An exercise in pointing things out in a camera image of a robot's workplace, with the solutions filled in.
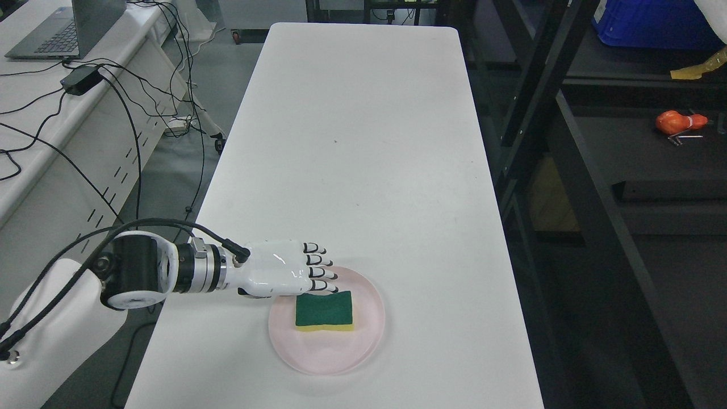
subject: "black adapter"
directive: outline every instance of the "black adapter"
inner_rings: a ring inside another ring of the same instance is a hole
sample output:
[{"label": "black adapter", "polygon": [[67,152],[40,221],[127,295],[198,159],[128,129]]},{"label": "black adapter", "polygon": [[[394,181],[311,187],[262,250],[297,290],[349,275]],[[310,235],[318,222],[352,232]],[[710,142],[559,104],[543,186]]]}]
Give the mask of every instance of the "black adapter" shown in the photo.
[{"label": "black adapter", "polygon": [[61,79],[60,84],[68,94],[83,95],[103,81],[103,76],[99,74],[98,68],[100,68],[98,65],[81,65]]}]

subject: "sponge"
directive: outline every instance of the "sponge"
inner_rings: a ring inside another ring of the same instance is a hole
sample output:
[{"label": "sponge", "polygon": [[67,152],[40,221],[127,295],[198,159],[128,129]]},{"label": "sponge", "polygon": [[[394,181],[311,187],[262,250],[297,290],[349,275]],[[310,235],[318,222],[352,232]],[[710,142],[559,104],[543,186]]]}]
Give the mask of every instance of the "sponge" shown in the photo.
[{"label": "sponge", "polygon": [[351,292],[301,294],[295,300],[295,327],[301,331],[352,331]]}]

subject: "orange toy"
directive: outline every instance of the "orange toy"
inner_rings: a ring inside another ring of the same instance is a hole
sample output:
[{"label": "orange toy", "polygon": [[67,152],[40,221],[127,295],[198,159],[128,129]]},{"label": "orange toy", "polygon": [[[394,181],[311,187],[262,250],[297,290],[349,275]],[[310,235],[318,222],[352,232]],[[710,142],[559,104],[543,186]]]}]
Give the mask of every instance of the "orange toy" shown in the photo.
[{"label": "orange toy", "polygon": [[666,111],[656,118],[656,128],[667,135],[674,135],[686,130],[697,130],[705,126],[707,117],[694,114],[690,116],[679,114],[677,111]]}]

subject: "laptop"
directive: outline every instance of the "laptop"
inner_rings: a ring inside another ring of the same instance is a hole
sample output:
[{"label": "laptop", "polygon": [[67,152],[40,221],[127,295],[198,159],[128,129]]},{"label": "laptop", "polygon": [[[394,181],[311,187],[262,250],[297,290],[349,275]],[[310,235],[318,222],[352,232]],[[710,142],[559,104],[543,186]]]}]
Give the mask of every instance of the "laptop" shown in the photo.
[{"label": "laptop", "polygon": [[55,10],[5,57],[83,58],[126,10],[125,0],[71,0],[71,5]]}]

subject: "pink plate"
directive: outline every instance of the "pink plate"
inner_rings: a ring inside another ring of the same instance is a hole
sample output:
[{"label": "pink plate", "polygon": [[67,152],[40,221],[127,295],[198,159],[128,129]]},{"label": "pink plate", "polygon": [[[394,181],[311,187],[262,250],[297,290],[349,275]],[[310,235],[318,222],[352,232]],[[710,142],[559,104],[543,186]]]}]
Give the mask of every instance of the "pink plate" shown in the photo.
[{"label": "pink plate", "polygon": [[310,375],[352,370],[375,349],[384,333],[384,303],[374,285],[359,273],[334,266],[335,284],[351,291],[353,331],[302,332],[295,329],[295,297],[277,297],[270,308],[268,333],[286,364]]}]

